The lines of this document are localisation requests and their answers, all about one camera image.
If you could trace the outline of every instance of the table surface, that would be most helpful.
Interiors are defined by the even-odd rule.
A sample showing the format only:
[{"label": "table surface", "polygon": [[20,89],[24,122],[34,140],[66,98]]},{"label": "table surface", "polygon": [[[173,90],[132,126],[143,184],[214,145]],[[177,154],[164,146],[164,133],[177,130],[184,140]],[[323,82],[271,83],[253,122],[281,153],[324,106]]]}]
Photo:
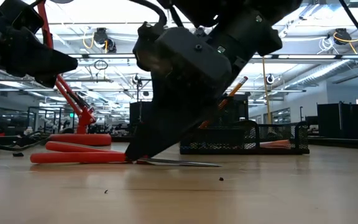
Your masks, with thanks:
[{"label": "table surface", "polygon": [[0,223],[358,223],[358,149],[310,149],[303,156],[181,156],[173,146],[157,156],[220,168],[34,165],[29,155],[42,147],[25,157],[0,151]]}]

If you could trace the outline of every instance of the ceiling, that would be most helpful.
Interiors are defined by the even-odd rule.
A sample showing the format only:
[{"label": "ceiling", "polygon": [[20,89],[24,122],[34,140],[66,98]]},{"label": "ceiling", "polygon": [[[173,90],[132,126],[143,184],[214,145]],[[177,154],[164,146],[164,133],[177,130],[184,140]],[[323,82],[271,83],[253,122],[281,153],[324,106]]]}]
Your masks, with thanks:
[{"label": "ceiling", "polygon": [[[134,4],[128,0],[75,0],[68,4],[55,4],[47,1],[47,14],[50,30],[54,36],[55,49],[66,54],[103,54],[104,50],[91,45],[92,33],[98,27],[107,28],[107,33],[117,46],[117,53],[131,54],[137,39],[137,29],[144,21],[155,22],[158,16],[146,7]],[[358,20],[358,8],[351,8],[352,13]],[[194,29],[188,19],[180,14],[185,26]],[[273,26],[278,30],[282,40],[283,48],[274,54],[354,54],[349,45],[330,44],[331,40],[323,39],[327,34],[333,34],[337,28],[346,28],[352,38],[358,39],[358,31],[353,26],[340,4],[310,5],[303,4],[298,10],[291,13]],[[42,34],[37,37],[42,41]],[[136,99],[135,85],[132,79],[135,74],[148,79],[150,74],[136,67],[133,58],[105,59],[108,67],[105,70],[97,70],[93,64],[98,59],[79,59],[80,66],[71,72],[63,74],[72,88],[93,89],[92,93],[85,92],[86,98],[91,102],[127,104]],[[310,60],[267,60],[265,71],[272,74],[279,84],[288,83],[306,71],[315,68],[323,61]],[[260,60],[251,61],[241,71],[239,78],[232,84],[237,84],[243,76],[249,80],[241,90],[261,90],[264,88],[263,66]],[[143,90],[148,91],[145,96],[141,92],[141,100],[152,99],[152,85],[144,81]],[[24,88],[41,88],[34,82],[22,83]],[[0,88],[18,88],[0,84]],[[260,93],[254,93],[252,97],[258,97]],[[55,92],[37,92],[36,97],[58,96]]]}]

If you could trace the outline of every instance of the dark crumb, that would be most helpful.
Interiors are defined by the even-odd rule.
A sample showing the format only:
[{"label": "dark crumb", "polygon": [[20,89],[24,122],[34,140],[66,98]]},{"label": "dark crumb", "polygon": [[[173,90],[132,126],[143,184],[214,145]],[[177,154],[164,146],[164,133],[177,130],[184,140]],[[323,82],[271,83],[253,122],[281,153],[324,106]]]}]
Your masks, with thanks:
[{"label": "dark crumb", "polygon": [[23,153],[21,153],[21,152],[13,152],[13,157],[23,157],[24,155],[23,155]]}]

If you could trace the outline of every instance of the wooden table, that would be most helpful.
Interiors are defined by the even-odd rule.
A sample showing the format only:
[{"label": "wooden table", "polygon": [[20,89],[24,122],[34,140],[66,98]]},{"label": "wooden table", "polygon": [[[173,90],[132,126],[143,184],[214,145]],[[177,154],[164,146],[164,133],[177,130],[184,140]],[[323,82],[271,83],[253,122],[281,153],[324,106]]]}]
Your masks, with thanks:
[{"label": "wooden table", "polygon": [[310,149],[308,156],[181,156],[174,146],[158,156],[221,168],[33,165],[31,151],[0,151],[0,223],[358,223],[358,149]]}]

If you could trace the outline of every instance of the black mesh basket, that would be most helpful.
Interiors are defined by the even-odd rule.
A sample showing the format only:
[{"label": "black mesh basket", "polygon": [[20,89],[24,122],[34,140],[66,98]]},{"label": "black mesh basket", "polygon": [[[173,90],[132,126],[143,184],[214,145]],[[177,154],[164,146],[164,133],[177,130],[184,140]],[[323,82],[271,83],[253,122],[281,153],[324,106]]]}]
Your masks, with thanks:
[{"label": "black mesh basket", "polygon": [[[257,124],[240,121],[226,127],[197,129],[180,142],[180,154],[309,154],[306,122]],[[263,142],[289,140],[290,148],[266,148]]]}]

